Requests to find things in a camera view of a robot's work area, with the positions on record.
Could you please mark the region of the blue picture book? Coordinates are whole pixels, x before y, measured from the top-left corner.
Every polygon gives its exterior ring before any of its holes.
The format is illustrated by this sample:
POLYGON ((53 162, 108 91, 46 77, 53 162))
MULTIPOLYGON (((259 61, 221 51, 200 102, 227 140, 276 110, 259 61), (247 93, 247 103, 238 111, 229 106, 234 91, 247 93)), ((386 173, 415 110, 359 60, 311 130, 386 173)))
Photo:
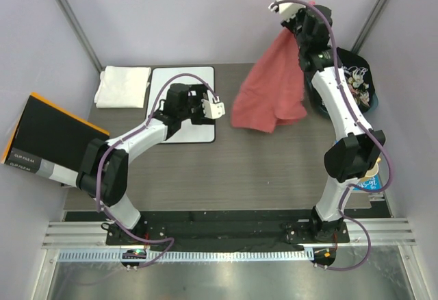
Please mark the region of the blue picture book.
POLYGON ((355 185, 355 190, 374 192, 381 187, 378 174, 363 179, 380 155, 378 147, 366 136, 348 136, 333 143, 324 154, 324 167, 328 175, 325 188, 335 192, 355 185))

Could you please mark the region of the black floral t shirt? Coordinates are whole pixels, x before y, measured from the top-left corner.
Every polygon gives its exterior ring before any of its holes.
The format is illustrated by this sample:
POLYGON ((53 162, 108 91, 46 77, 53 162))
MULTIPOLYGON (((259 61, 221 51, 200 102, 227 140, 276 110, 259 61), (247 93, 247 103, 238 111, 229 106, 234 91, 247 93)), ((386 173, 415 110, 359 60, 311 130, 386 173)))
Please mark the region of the black floral t shirt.
POLYGON ((376 105, 376 90, 369 63, 360 55, 340 47, 337 48, 337 54, 348 88, 360 111, 370 111, 376 105))

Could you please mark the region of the black orange clip file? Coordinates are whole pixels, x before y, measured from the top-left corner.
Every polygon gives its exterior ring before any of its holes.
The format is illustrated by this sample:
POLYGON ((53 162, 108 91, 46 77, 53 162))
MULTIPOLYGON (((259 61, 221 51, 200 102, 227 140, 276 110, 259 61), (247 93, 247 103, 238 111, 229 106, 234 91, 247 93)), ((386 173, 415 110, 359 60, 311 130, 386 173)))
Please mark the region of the black orange clip file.
POLYGON ((1 163, 75 187, 88 143, 109 138, 107 130, 32 92, 1 163))

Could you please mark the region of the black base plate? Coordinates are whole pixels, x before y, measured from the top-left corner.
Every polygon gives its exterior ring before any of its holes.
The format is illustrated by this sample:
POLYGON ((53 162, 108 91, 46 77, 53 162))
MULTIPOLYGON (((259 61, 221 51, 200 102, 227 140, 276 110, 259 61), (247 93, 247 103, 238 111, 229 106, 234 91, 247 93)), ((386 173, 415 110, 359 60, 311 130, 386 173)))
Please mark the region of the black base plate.
POLYGON ((300 251, 305 244, 336 247, 350 241, 346 223, 322 230, 311 210, 143 211, 141 238, 167 237, 172 251, 205 253, 300 251))

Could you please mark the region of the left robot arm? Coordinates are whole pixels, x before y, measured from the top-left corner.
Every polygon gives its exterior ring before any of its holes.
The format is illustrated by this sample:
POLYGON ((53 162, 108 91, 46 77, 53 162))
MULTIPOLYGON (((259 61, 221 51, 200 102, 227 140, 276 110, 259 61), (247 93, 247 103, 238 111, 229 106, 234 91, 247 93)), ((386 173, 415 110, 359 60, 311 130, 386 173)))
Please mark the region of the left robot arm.
POLYGON ((209 102, 206 84, 171 84, 157 109, 134 129, 109 140, 88 143, 76 178, 76 187, 88 193, 108 216, 118 221, 122 236, 130 244, 141 243, 146 235, 144 217, 127 196, 129 165, 146 150, 172 138, 184 121, 213 125, 205 116, 209 102))

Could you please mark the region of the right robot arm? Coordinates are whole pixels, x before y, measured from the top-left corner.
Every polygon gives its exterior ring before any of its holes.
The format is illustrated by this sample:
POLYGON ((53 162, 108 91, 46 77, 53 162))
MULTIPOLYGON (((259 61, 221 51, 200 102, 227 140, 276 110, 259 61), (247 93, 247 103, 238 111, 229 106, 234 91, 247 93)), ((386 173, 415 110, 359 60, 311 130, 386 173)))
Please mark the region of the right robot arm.
POLYGON ((348 87, 331 31, 331 11, 309 3, 291 6, 292 15, 282 25, 296 39, 300 68, 310 77, 311 89, 321 98, 336 136, 324 155, 328 179, 309 224, 314 240, 328 242, 341 231, 350 191, 376 164, 386 138, 363 117, 348 87))

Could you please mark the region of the yellow mug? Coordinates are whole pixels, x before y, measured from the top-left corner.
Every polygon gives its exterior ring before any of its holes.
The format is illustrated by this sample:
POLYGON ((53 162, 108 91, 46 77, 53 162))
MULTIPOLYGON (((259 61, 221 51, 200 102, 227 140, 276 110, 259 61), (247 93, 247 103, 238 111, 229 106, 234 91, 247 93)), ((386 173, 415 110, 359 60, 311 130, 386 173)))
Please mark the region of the yellow mug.
POLYGON ((379 172, 379 163, 380 162, 381 162, 381 158, 378 157, 374 166, 365 173, 365 175, 363 176, 363 179, 370 179, 370 178, 374 177, 375 175, 377 175, 379 172))

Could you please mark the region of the pink t shirt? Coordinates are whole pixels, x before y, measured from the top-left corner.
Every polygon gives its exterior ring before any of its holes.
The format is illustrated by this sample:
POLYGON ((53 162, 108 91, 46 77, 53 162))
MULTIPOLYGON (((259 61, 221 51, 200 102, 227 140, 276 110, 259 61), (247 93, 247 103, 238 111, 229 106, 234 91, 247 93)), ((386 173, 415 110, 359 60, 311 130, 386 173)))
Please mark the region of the pink t shirt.
POLYGON ((283 28, 240 86, 231 126, 271 134, 278 126, 293 125, 307 115, 304 96, 298 45, 283 28))

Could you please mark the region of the folded white t shirt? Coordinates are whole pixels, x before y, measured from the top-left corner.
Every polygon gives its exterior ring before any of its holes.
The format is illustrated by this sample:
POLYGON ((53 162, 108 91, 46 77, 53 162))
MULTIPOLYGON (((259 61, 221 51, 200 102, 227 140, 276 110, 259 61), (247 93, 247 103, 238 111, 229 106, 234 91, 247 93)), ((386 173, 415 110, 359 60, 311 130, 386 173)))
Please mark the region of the folded white t shirt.
POLYGON ((96 108, 143 108, 151 71, 151 67, 106 66, 99 75, 96 108))

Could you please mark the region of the teal plastic basket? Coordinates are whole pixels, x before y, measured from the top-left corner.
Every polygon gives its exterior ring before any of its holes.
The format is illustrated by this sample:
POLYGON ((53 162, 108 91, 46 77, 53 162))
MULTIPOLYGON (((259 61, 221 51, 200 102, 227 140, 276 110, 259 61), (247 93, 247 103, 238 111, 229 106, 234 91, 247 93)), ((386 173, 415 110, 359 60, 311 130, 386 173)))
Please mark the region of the teal plastic basket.
MULTIPOLYGON (((323 116, 326 119, 330 119, 330 116, 322 102, 322 99, 320 97, 320 95, 318 94, 318 92, 313 88, 312 84, 311 84, 311 76, 308 74, 305 74, 304 76, 304 85, 305 85, 305 90, 307 93, 307 96, 311 102, 311 106, 312 108, 321 116, 323 116)), ((375 91, 372 91, 372 96, 370 98, 370 107, 369 108, 363 108, 363 107, 359 107, 360 111, 362 113, 366 113, 366 112, 372 112, 373 110, 375 110, 378 107, 378 97, 375 93, 375 91)))

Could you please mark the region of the aluminium frame rail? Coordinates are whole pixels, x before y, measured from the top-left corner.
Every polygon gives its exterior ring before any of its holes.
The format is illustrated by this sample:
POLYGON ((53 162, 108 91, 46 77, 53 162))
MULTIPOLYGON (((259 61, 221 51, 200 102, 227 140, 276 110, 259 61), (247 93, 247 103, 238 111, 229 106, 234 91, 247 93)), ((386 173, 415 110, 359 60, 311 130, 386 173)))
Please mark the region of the aluminium frame rail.
MULTIPOLYGON (((376 246, 416 245, 413 230, 406 218, 362 218, 359 222, 367 229, 371 243, 376 246)), ((52 222, 42 241, 50 248, 102 248, 107 232, 100 222, 52 222)))

